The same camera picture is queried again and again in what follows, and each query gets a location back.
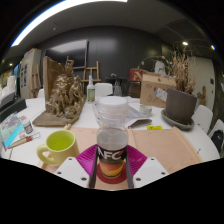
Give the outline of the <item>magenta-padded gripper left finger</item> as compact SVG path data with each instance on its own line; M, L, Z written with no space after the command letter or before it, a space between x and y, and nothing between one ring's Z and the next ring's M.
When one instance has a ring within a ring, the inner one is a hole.
M93 145L77 157L68 157L54 174L78 186L92 189L96 183L97 160L97 145Z

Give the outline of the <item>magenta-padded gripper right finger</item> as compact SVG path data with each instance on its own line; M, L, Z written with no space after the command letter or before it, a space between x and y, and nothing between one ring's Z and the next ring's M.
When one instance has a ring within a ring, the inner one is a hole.
M146 157L143 153L128 145L126 152L126 174L128 188L140 188L168 175L168 171L155 157Z

